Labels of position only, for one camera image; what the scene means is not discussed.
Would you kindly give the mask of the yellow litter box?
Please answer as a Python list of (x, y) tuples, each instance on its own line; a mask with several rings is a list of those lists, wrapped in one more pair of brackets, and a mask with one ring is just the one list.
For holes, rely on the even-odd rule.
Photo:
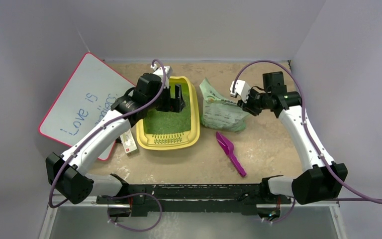
[(180, 113), (151, 110), (136, 125), (138, 144), (148, 150), (176, 150), (194, 145), (200, 136), (197, 94), (185, 76), (170, 78), (170, 85), (181, 84), (186, 107)]

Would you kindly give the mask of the green cat litter bag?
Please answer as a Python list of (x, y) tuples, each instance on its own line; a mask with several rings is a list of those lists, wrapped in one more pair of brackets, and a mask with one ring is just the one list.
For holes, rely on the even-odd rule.
[(202, 113), (200, 122), (208, 128), (239, 132), (246, 128), (245, 118), (249, 113), (242, 111), (237, 103), (223, 97), (205, 78), (200, 86)]

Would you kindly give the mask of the magenta plastic litter scoop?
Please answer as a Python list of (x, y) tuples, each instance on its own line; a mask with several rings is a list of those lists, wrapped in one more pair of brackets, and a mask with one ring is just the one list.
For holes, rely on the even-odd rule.
[(240, 162), (238, 161), (237, 157), (234, 154), (234, 149), (235, 149), (234, 144), (218, 131), (216, 132), (215, 136), (216, 136), (216, 140), (218, 144), (224, 151), (225, 155), (229, 158), (229, 160), (231, 161), (232, 165), (234, 166), (238, 174), (241, 177), (246, 177), (247, 175), (246, 171), (241, 166)]

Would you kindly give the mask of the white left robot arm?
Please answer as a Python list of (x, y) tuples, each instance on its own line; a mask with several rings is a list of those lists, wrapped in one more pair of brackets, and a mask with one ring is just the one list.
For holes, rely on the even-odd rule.
[(55, 190), (72, 204), (95, 195), (108, 195), (115, 203), (124, 203), (128, 199), (128, 190), (122, 186), (125, 181), (115, 174), (91, 175), (89, 169), (103, 151), (144, 119), (149, 110), (179, 113), (185, 106), (181, 84), (170, 87), (163, 75), (143, 74), (137, 85), (117, 98), (103, 119), (78, 143), (61, 155), (47, 156), (49, 206), (56, 207), (52, 200)]

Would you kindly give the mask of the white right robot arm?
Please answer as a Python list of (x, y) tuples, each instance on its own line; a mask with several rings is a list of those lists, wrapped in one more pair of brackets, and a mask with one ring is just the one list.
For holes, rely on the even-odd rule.
[(237, 105), (254, 116), (262, 110), (273, 112), (288, 131), (301, 161), (303, 173), (296, 178), (272, 176), (263, 178), (260, 198), (267, 203), (279, 195), (293, 197), (299, 204), (309, 204), (336, 199), (342, 189), (339, 179), (348, 174), (343, 163), (336, 163), (324, 149), (315, 133), (307, 135), (312, 125), (302, 108), (302, 98), (297, 91), (289, 92), (282, 72), (263, 74), (263, 90), (242, 80), (230, 86), (232, 97), (240, 96)]

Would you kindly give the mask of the small white red box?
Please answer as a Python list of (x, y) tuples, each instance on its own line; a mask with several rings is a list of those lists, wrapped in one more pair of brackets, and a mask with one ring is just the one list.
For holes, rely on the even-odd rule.
[(132, 134), (131, 129), (128, 131), (124, 132), (120, 137), (119, 137), (124, 151), (127, 155), (130, 155), (132, 153), (135, 153), (138, 150), (137, 144), (135, 142), (134, 136)]

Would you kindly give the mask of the pink framed whiteboard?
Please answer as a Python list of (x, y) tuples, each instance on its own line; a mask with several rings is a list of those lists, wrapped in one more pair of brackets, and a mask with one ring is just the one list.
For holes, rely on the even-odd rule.
[(91, 131), (111, 105), (134, 84), (86, 53), (38, 127), (41, 135), (73, 146)]

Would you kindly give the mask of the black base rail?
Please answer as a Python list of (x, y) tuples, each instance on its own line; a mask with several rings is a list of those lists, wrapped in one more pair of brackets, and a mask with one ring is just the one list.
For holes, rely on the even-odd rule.
[(132, 216), (149, 212), (240, 213), (269, 215), (262, 206), (276, 210), (291, 205), (286, 196), (267, 193), (264, 183), (252, 184), (129, 184), (122, 181), (115, 196), (98, 196), (98, 204), (127, 205)]

